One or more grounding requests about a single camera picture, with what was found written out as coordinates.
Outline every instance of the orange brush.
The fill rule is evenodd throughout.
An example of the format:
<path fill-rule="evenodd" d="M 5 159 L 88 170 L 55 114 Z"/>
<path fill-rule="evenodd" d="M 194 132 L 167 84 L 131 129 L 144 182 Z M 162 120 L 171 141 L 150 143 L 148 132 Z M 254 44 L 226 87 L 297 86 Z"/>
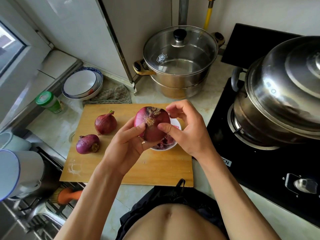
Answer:
<path fill-rule="evenodd" d="M 70 188 L 58 188 L 51 196 L 51 201 L 53 203 L 58 203 L 61 205 L 68 204 L 71 200 L 78 200 L 81 196 L 82 190 L 73 192 Z"/>

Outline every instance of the countertop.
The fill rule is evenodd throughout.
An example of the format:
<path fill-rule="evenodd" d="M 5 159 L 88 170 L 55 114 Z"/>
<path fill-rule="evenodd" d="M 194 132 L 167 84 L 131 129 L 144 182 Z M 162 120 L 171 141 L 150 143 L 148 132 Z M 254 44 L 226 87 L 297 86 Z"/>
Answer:
<path fill-rule="evenodd" d="M 189 100 L 202 115 L 207 125 L 228 78 L 234 66 L 222 63 L 218 56 L 213 63 L 206 85 L 203 90 Z M 110 88 L 116 86 L 104 79 L 103 86 Z M 130 93 L 132 103 L 171 103 L 173 99 L 166 98 L 157 93 L 153 88 L 149 76 L 143 77 L 137 84 L 138 93 Z M 42 139 L 47 145 L 66 158 L 70 149 L 69 137 L 77 128 L 83 106 L 78 101 L 72 101 L 63 95 L 59 97 L 65 104 L 66 110 L 62 114 L 53 114 L 44 110 L 27 129 Z M 193 160 L 194 188 L 214 198 L 214 194 L 204 175 L 202 168 Z M 320 229 L 304 219 L 275 205 L 257 193 L 242 187 L 256 207 L 272 225 L 282 240 L 319 239 Z M 128 212 L 132 206 L 141 199 L 152 186 L 147 185 L 121 185 L 107 218 L 101 239 L 114 239 L 120 227 L 119 218 Z"/>

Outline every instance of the stomach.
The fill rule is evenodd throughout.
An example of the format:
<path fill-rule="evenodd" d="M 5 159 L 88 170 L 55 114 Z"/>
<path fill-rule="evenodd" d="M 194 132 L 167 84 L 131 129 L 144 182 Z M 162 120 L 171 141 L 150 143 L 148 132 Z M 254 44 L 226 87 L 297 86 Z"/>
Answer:
<path fill-rule="evenodd" d="M 182 204 L 163 204 L 136 221 L 123 240 L 226 240 L 221 230 Z"/>

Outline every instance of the gas stove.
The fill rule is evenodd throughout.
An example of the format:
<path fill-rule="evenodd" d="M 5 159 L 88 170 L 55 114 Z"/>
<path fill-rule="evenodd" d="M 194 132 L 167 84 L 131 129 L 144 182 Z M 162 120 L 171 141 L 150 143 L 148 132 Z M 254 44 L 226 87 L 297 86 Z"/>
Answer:
<path fill-rule="evenodd" d="M 214 147 L 241 185 L 320 227 L 320 142 L 264 145 L 234 117 L 236 94 L 229 79 L 207 126 Z"/>

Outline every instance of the yellow pipe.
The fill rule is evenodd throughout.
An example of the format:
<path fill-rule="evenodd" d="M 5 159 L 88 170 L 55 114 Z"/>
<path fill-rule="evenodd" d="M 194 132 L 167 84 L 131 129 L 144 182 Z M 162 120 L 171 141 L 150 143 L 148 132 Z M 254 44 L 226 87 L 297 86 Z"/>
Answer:
<path fill-rule="evenodd" d="M 204 22 L 204 26 L 203 26 L 203 29 L 204 29 L 204 30 L 207 30 L 207 28 L 208 28 L 208 26 L 209 26 L 209 21 L 210 21 L 211 13 L 212 13 L 212 8 L 208 8 L 207 16 L 206 16 L 206 18 L 205 18 L 205 22 Z"/>

